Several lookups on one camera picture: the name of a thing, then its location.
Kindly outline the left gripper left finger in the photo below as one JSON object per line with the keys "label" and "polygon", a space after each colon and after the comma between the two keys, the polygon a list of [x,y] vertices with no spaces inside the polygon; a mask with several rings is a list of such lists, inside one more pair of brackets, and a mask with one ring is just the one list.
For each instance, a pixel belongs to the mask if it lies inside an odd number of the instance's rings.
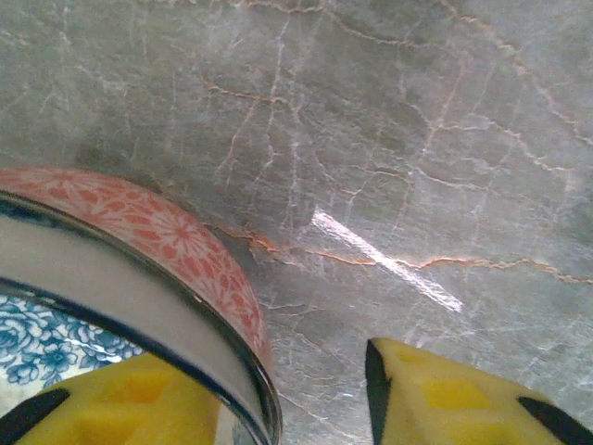
{"label": "left gripper left finger", "polygon": [[212,444],[218,399],[192,377],[142,354],[77,375],[1,418],[4,444]]}

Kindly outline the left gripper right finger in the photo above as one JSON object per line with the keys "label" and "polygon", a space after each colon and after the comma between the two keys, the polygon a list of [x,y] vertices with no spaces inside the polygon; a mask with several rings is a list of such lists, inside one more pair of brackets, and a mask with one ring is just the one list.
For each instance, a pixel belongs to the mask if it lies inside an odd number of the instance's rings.
{"label": "left gripper right finger", "polygon": [[589,444],[592,432],[543,394],[391,338],[367,342],[376,444]]}

